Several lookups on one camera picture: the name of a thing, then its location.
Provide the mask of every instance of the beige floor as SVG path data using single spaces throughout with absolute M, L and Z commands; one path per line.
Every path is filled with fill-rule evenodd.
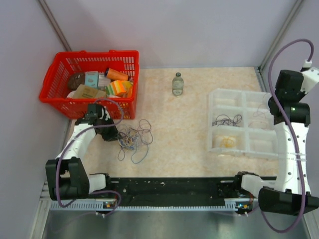
M 179 98 L 171 93 L 176 72 L 184 79 Z M 98 135 L 83 159 L 87 173 L 107 172 L 111 177 L 233 176 L 238 171 L 275 175 L 276 160 L 207 152 L 208 93 L 217 88 L 260 90 L 253 67 L 141 69 L 136 118 L 121 124 L 137 127 L 140 119 L 152 124 L 154 142 L 147 157 L 133 164 L 128 152 L 120 162 L 119 144 L 104 142 Z M 141 148 L 134 160 L 143 157 L 145 150 Z

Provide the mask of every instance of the clear plastic tray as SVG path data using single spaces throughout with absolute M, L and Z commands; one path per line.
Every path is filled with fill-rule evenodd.
M 277 159 L 278 142 L 268 107 L 270 97 L 269 93 L 227 89 L 209 93 L 208 151 Z M 232 120 L 241 115 L 242 119 L 235 125 L 213 125 L 216 119 L 227 118 L 222 115 Z

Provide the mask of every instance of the metal frame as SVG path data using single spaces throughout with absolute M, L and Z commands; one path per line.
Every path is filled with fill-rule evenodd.
M 36 0 L 36 1 L 39 3 L 40 7 L 42 8 L 43 13 L 46 15 L 48 21 L 50 22 L 51 26 L 53 27 L 53 30 L 55 31 L 55 33 L 56 33 L 57 37 L 59 38 L 61 44 L 63 45 L 64 49 L 66 51 L 72 51 L 68 41 L 66 40 L 59 24 L 55 20 L 46 1 L 45 0 Z
M 277 47 L 282 42 L 282 40 L 283 40 L 284 36 L 286 35 L 289 27 L 291 26 L 291 24 L 295 20 L 296 16 L 298 15 L 298 13 L 299 13 L 300 9 L 302 8 L 302 6 L 304 5 L 305 1 L 306 0 L 296 0 L 294 6 L 292 7 L 292 9 L 290 11 L 290 13 L 288 14 L 288 17 L 286 18 L 283 26 L 279 30 L 276 38 L 274 39 L 274 41 L 271 44 L 266 56 L 264 57 L 263 61 L 261 62 L 260 66 L 259 66 L 259 70 L 261 72 L 265 69 L 267 63 L 270 61 L 270 59 L 273 56 L 273 54 L 275 53 Z

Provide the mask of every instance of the small box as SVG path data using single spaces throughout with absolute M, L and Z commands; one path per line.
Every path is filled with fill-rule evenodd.
M 85 72 L 85 82 L 86 86 L 92 88 L 98 88 L 99 84 L 99 72 L 98 71 L 87 71 Z

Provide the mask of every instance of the plastic compartment organizer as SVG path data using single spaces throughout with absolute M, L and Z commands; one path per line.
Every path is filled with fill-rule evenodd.
M 217 89 L 211 92 L 208 151 L 277 159 L 278 142 L 268 107 L 270 97 L 269 93 L 251 91 Z M 238 123 L 221 125 L 220 120 L 225 118 Z
M 139 79 L 139 52 L 115 51 L 109 52 L 59 52 L 49 67 L 39 99 L 49 103 L 70 119 L 78 119 L 86 113 L 87 105 L 95 99 L 66 98 L 70 93 L 67 81 L 75 72 L 99 71 L 104 73 L 106 68 L 123 72 L 133 80 L 133 94 L 130 98 L 110 98 L 120 104 L 124 111 L 124 119 L 134 119 Z M 118 107 L 108 101 L 100 101 L 107 107 L 113 119 L 119 119 L 121 112 Z

